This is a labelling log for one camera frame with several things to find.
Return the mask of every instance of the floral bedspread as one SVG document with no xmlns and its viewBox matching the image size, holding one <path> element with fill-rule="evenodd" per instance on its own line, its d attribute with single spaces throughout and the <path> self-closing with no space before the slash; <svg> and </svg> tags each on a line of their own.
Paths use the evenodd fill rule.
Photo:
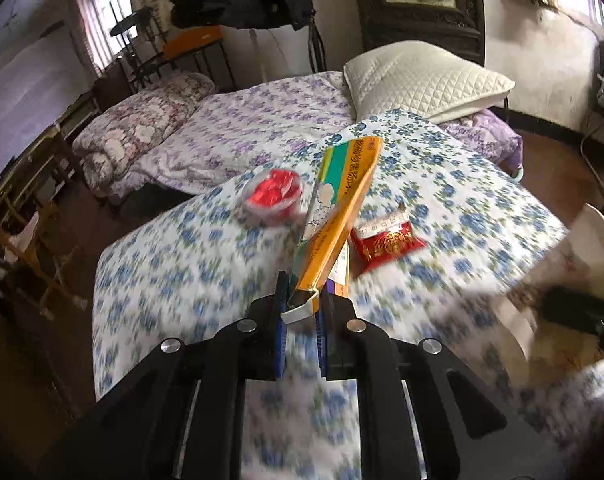
<svg viewBox="0 0 604 480">
<path fill-rule="evenodd" d="M 124 197 L 147 182 L 206 192 L 232 176 L 355 122 L 341 72 L 323 72 L 209 96 L 189 121 L 133 164 L 111 193 Z M 488 110 L 441 126 L 509 173 L 522 164 L 522 138 Z"/>
<path fill-rule="evenodd" d="M 176 71 L 96 117 L 73 142 L 84 176 L 98 190 L 181 127 L 215 91 L 208 77 Z"/>
<path fill-rule="evenodd" d="M 604 415 L 604 361 L 547 388 L 517 390 L 496 349 L 476 337 L 504 292 L 566 232 L 531 194 L 440 128 L 400 110 L 350 126 L 214 187 L 109 246 L 95 278 L 93 368 L 103 396 L 161 340 L 212 337 L 272 294 L 299 232 L 262 227 L 240 208 L 245 183 L 273 164 L 306 182 L 308 204 L 326 147 L 374 135 L 384 147 L 361 209 L 373 218 L 406 204 L 428 248 L 360 276 L 359 317 L 390 336 L 436 336 L 455 348 L 536 430 L 573 453 Z M 249 381 L 243 428 L 246 479 L 359 478 L 354 381 L 320 377 L 315 332 L 291 326 L 287 369 Z"/>
</svg>

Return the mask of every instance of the wooden chair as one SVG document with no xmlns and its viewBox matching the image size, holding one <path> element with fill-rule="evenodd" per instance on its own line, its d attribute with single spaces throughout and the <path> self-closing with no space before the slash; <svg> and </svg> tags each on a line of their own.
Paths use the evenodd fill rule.
<svg viewBox="0 0 604 480">
<path fill-rule="evenodd" d="M 49 190 L 48 197 L 44 196 L 45 187 L 52 177 L 57 182 L 70 184 L 71 171 L 83 176 L 77 159 L 62 138 L 60 126 L 54 124 L 24 150 L 0 180 L 0 245 L 8 256 L 0 259 L 0 268 L 6 273 L 5 285 L 15 285 L 15 273 L 24 266 L 29 267 L 44 282 L 45 291 L 39 301 L 25 299 L 48 319 L 53 317 L 47 308 L 52 292 L 60 293 L 80 308 L 88 303 L 73 294 L 63 278 L 64 268 L 76 254 L 77 246 L 68 254 L 58 254 L 45 235 L 50 221 L 59 217 L 52 199 L 54 193 Z M 40 263 L 38 253 L 42 251 L 50 256 L 53 272 L 46 272 Z"/>
</svg>

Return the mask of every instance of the pillowcase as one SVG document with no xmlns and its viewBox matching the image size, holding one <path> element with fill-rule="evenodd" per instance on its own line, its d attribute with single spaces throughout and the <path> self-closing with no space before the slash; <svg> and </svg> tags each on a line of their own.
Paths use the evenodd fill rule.
<svg viewBox="0 0 604 480">
<path fill-rule="evenodd" d="M 504 101 L 508 77 L 423 41 L 400 41 L 344 65 L 357 121 L 402 108 L 439 124 Z"/>
</svg>

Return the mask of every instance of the white wall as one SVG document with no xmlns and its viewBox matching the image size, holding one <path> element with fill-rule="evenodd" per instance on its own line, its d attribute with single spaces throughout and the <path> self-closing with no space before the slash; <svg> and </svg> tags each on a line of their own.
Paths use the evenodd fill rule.
<svg viewBox="0 0 604 480">
<path fill-rule="evenodd" d="M 581 130 L 598 40 L 568 16 L 525 0 L 484 0 L 486 67 L 517 86 L 514 110 Z"/>
<path fill-rule="evenodd" d="M 66 0 L 0 5 L 0 171 L 89 88 L 68 26 Z"/>
</svg>

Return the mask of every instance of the clear plastic cup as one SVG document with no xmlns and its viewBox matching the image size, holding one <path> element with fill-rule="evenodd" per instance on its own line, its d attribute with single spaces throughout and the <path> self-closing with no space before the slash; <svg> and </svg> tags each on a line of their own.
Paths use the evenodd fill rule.
<svg viewBox="0 0 604 480">
<path fill-rule="evenodd" d="M 256 192 L 259 184 L 272 178 L 273 170 L 286 171 L 291 174 L 290 182 L 281 189 L 282 195 L 288 194 L 288 196 L 269 206 L 261 206 L 251 202 L 249 199 Z M 246 211 L 252 213 L 253 216 L 262 220 L 266 225 L 274 226 L 295 222 L 300 218 L 300 203 L 304 190 L 303 181 L 296 172 L 286 168 L 274 168 L 273 170 L 258 173 L 244 186 L 242 205 Z M 289 193 L 290 188 L 293 188 L 293 193 Z"/>
</svg>

